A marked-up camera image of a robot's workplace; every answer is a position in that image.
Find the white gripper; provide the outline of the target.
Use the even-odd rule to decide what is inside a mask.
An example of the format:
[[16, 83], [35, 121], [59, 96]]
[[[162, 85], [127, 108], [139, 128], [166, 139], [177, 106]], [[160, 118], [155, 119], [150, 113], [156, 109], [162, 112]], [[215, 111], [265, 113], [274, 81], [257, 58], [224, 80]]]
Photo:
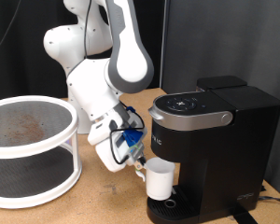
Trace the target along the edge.
[[122, 133], [113, 134], [99, 143], [95, 150], [105, 167], [113, 173], [122, 170], [126, 165], [134, 165], [135, 169], [140, 171], [147, 162], [143, 156], [142, 140], [129, 146]]

